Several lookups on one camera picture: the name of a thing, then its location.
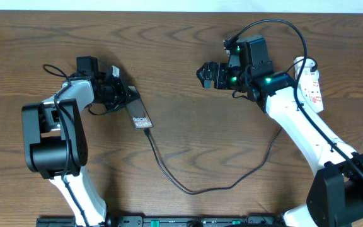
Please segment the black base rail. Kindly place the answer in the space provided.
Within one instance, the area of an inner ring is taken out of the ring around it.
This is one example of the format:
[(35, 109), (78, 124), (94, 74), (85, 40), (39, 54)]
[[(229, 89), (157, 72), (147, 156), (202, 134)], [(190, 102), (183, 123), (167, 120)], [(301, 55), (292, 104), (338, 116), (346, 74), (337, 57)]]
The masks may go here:
[(143, 217), (107, 216), (98, 226), (113, 227), (218, 227), (218, 226), (285, 226), (282, 218), (255, 214), (247, 217)]

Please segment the white power strip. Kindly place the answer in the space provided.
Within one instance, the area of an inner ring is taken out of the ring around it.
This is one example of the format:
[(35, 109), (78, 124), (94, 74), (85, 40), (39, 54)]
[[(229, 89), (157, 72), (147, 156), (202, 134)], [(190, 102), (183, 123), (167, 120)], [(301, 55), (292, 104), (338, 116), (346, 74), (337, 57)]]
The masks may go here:
[(299, 90), (307, 104), (316, 113), (323, 111), (323, 101), (321, 97), (320, 84), (319, 84), (319, 71), (315, 73), (307, 72), (302, 73), (299, 80)]

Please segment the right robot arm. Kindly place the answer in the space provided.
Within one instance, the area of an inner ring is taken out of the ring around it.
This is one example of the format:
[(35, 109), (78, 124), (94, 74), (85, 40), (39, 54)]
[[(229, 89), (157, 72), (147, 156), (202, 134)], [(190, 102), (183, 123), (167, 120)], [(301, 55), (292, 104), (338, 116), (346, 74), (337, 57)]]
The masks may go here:
[(204, 88), (235, 90), (274, 119), (308, 162), (314, 180), (305, 204), (286, 211), (286, 226), (350, 226), (363, 219), (363, 154), (343, 142), (318, 116), (309, 98), (295, 89), (294, 78), (275, 72), (265, 39), (238, 40), (227, 63), (206, 62), (196, 72)]

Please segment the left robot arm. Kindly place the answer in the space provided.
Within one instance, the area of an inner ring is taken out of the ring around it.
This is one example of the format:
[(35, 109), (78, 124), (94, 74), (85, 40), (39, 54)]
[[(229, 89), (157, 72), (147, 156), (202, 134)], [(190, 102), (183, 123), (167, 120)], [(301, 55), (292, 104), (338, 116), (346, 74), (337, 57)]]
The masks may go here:
[(58, 188), (74, 213), (73, 226), (116, 226), (86, 168), (88, 145), (82, 111), (102, 104), (110, 114), (139, 97), (118, 67), (109, 66), (102, 72), (100, 64), (92, 56), (78, 57), (76, 72), (71, 75), (43, 64), (43, 70), (63, 78), (63, 84), (50, 98), (21, 110), (25, 163), (31, 172)]

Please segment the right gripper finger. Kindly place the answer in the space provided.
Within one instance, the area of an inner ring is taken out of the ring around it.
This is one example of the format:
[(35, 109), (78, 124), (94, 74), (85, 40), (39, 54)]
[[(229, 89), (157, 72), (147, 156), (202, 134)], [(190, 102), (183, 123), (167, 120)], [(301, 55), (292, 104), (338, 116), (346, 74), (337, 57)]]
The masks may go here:
[(198, 78), (211, 78), (215, 69), (215, 62), (205, 62), (196, 72)]
[(213, 76), (211, 74), (198, 74), (197, 77), (203, 88), (211, 88), (213, 82)]

